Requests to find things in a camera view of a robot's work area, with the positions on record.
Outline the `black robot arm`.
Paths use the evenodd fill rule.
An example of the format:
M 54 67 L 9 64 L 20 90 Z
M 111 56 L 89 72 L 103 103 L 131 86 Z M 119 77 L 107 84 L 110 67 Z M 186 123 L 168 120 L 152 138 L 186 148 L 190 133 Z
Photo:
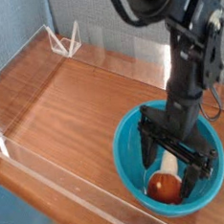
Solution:
M 198 179 L 211 177 L 217 151 L 198 129 L 202 98 L 223 71 L 221 41 L 224 28 L 220 0 L 127 0 L 136 18 L 128 16 L 121 0 L 111 0 L 119 17 L 134 27 L 164 21 L 169 31 L 171 73 L 166 108 L 142 105 L 138 123 L 142 160 L 149 168 L 157 146 L 187 164 L 180 196 L 187 198 Z

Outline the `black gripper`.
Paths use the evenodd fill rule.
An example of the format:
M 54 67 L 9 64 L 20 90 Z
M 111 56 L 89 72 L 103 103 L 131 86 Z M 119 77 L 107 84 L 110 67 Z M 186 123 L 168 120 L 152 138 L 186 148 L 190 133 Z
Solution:
M 182 179 L 181 197 L 188 198 L 197 181 L 209 178 L 217 151 L 200 134 L 198 99 L 176 100 L 168 97 L 165 109 L 143 104 L 138 123 L 141 136 L 142 160 L 145 169 L 155 161 L 157 146 L 187 164 Z

